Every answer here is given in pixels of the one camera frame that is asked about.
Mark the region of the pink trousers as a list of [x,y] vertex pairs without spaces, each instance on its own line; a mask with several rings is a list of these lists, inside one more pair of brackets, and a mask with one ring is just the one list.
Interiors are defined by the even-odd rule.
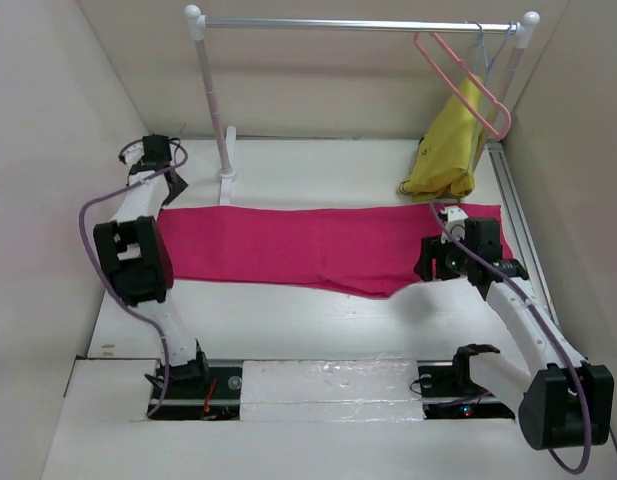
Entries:
[[291,285],[387,299],[419,282],[422,240],[442,230],[426,204],[362,209],[163,210],[178,280]]

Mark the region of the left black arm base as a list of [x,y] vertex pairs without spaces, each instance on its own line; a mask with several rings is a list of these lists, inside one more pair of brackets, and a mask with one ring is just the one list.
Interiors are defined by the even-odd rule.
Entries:
[[146,416],[159,421],[232,421],[240,418],[243,361],[207,360],[198,354],[171,367],[165,397],[165,367],[144,377],[151,386]]

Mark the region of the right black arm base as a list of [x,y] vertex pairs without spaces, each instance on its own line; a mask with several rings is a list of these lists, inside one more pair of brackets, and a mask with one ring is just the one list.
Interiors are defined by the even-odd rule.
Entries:
[[500,350],[472,343],[459,347],[451,360],[417,361],[410,390],[421,398],[425,420],[516,419],[512,410],[470,377],[469,360],[486,353]]

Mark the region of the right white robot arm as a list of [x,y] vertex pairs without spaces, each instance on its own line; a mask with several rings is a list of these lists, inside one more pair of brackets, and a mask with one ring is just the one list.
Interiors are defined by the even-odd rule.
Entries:
[[492,217],[470,217],[459,207],[436,214],[437,236],[421,241],[415,274],[424,282],[463,277],[503,322],[526,367],[508,361],[501,349],[468,344],[457,349],[450,381],[461,393],[478,388],[516,414],[534,450],[591,449],[610,436],[614,378],[593,365],[552,322],[536,299],[528,273],[504,255],[501,228]]

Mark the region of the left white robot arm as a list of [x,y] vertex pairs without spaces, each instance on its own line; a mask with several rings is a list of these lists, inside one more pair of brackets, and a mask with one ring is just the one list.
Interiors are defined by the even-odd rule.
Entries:
[[181,319],[171,296],[174,267],[157,219],[187,188],[174,156],[185,151],[177,140],[151,134],[120,152],[129,167],[121,206],[111,220],[93,228],[96,258],[121,304],[158,331],[164,362],[150,377],[169,381],[189,396],[210,387],[210,371],[199,341]]

